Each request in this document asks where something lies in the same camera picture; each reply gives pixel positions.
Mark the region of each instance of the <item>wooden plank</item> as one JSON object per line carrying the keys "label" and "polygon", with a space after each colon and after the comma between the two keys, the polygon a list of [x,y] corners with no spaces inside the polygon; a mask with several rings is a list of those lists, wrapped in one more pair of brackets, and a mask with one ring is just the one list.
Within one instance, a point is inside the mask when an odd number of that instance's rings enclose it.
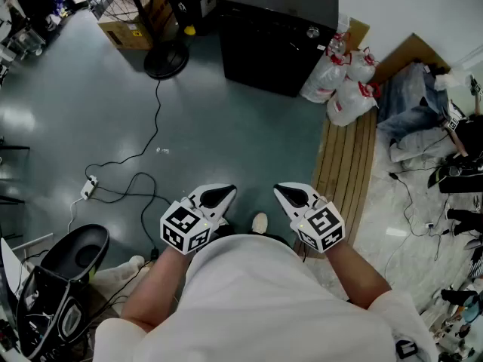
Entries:
{"label": "wooden plank", "polygon": [[353,17],[350,18],[349,31],[347,31],[348,33],[350,33],[350,38],[346,43],[347,53],[349,53],[350,51],[358,50],[359,45],[369,32],[369,29],[369,25],[363,23],[362,21],[354,19]]}
{"label": "wooden plank", "polygon": [[331,171],[329,172],[328,184],[325,189],[324,196],[328,201],[332,201],[335,195],[335,188],[339,179],[340,162],[342,161],[342,153],[344,150],[344,142],[346,140],[346,127],[337,128],[337,137],[334,146],[334,155],[332,157]]}
{"label": "wooden plank", "polygon": [[357,177],[354,185],[354,193],[350,203],[349,214],[347,215],[346,219],[346,236],[350,236],[350,232],[352,231],[352,224],[354,223],[355,212],[357,211],[359,196],[362,189],[362,180],[364,179],[365,162],[368,156],[369,135],[371,133],[371,114],[370,112],[366,112],[362,117],[364,121],[364,133],[362,136],[361,159],[359,160]]}
{"label": "wooden plank", "polygon": [[339,178],[335,188],[334,205],[337,210],[342,210],[344,196],[346,195],[347,183],[349,182],[350,167],[352,163],[352,155],[354,153],[355,143],[355,126],[357,122],[352,122],[346,127],[346,140],[344,141],[344,148],[342,153],[342,160],[340,162]]}
{"label": "wooden plank", "polygon": [[347,180],[346,194],[344,195],[342,209],[340,210],[340,215],[344,221],[347,221],[347,216],[349,215],[350,204],[352,203],[352,196],[354,194],[355,180],[357,179],[359,160],[361,159],[362,138],[364,136],[364,117],[362,116],[357,118],[355,123],[354,152],[352,154],[350,164],[350,173],[349,179]]}
{"label": "wooden plank", "polygon": [[325,146],[327,146],[327,137],[329,134],[329,127],[331,126],[331,121],[325,116],[324,126],[322,127],[322,135],[320,144],[318,145],[317,160],[315,162],[315,169],[312,174],[312,187],[317,189],[318,179],[320,178],[320,173],[322,169],[322,162],[324,160]]}
{"label": "wooden plank", "polygon": [[423,39],[412,34],[379,64],[371,82],[382,84],[415,60],[443,67],[446,72],[450,70],[450,66]]}
{"label": "wooden plank", "polygon": [[369,182],[371,181],[372,160],[374,158],[374,145],[376,142],[376,121],[377,110],[373,108],[370,111],[371,114],[371,128],[369,134],[368,143],[368,156],[365,162],[364,179],[362,180],[361,194],[359,195],[359,201],[357,204],[357,210],[355,212],[354,223],[347,238],[347,242],[352,246],[354,245],[355,236],[361,223],[362,213],[364,212],[365,199],[368,196]]}
{"label": "wooden plank", "polygon": [[322,166],[320,170],[320,178],[317,184],[317,192],[320,195],[325,194],[329,180],[329,173],[332,167],[332,158],[334,157],[335,142],[337,139],[337,129],[339,127],[330,122],[329,131],[327,135],[327,147],[324,151],[324,158],[322,159]]}

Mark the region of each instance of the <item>white power outlet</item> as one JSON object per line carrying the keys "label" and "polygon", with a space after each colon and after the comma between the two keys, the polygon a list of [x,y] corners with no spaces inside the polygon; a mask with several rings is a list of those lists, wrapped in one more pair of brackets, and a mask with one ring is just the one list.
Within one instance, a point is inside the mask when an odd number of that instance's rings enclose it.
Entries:
{"label": "white power outlet", "polygon": [[85,200],[89,199],[97,184],[97,178],[95,176],[90,176],[89,179],[86,181],[84,188],[82,188],[81,190],[82,198],[84,198]]}

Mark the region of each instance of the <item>black round base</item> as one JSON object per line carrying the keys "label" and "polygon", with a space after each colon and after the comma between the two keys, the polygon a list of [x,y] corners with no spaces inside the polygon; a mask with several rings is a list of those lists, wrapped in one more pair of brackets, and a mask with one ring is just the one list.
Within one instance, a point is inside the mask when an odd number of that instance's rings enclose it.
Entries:
{"label": "black round base", "polygon": [[184,68],[188,59],[188,48],[182,41],[163,41],[144,58],[144,71],[159,81],[169,79]]}

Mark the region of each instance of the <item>white cable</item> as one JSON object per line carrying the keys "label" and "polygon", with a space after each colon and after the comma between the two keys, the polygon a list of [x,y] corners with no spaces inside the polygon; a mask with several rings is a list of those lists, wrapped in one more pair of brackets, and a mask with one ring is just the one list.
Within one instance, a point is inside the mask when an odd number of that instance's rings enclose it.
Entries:
{"label": "white cable", "polygon": [[80,197],[80,199],[75,200],[73,203],[70,204],[70,221],[69,221],[69,225],[67,226],[67,233],[70,233],[70,225],[72,224],[72,222],[75,219],[74,215],[72,214],[72,207],[74,205],[76,205],[79,201],[82,201],[82,200],[84,200],[84,198]]}

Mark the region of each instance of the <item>black trash bin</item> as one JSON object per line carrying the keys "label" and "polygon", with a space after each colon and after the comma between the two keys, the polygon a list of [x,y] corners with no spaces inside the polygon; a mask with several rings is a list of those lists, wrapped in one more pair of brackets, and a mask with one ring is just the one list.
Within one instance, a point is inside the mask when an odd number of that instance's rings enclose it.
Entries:
{"label": "black trash bin", "polygon": [[168,0],[181,29],[194,26],[198,35],[206,35],[213,28],[217,0]]}

